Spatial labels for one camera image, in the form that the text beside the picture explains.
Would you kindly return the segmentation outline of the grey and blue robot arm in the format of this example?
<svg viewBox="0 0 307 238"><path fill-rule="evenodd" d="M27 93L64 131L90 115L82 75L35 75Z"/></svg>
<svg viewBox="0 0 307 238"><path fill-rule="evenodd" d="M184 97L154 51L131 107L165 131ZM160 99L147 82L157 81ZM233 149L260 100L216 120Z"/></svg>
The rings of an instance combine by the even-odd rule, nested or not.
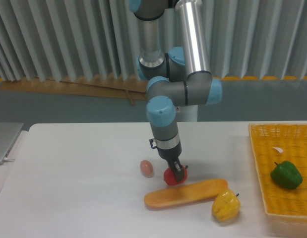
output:
<svg viewBox="0 0 307 238"><path fill-rule="evenodd" d="M173 184L186 179L180 163L181 141L176 107L216 104L222 99L222 84L210 72L199 0L131 0L129 10L138 19L140 55L138 69L148 80L146 116L153 138L152 149L168 163ZM159 19L174 9L181 27L182 45L162 51Z"/></svg>

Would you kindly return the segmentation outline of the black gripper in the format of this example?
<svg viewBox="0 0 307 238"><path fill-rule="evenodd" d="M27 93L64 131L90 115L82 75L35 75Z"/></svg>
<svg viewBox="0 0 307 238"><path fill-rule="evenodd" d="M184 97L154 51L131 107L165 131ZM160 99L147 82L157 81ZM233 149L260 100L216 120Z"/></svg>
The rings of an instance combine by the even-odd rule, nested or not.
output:
<svg viewBox="0 0 307 238"><path fill-rule="evenodd" d="M177 145L171 149L158 149L159 156L169 162L172 177L170 178L171 184L180 184L185 179L185 167L179 161L179 156L182 152L181 145Z"/></svg>

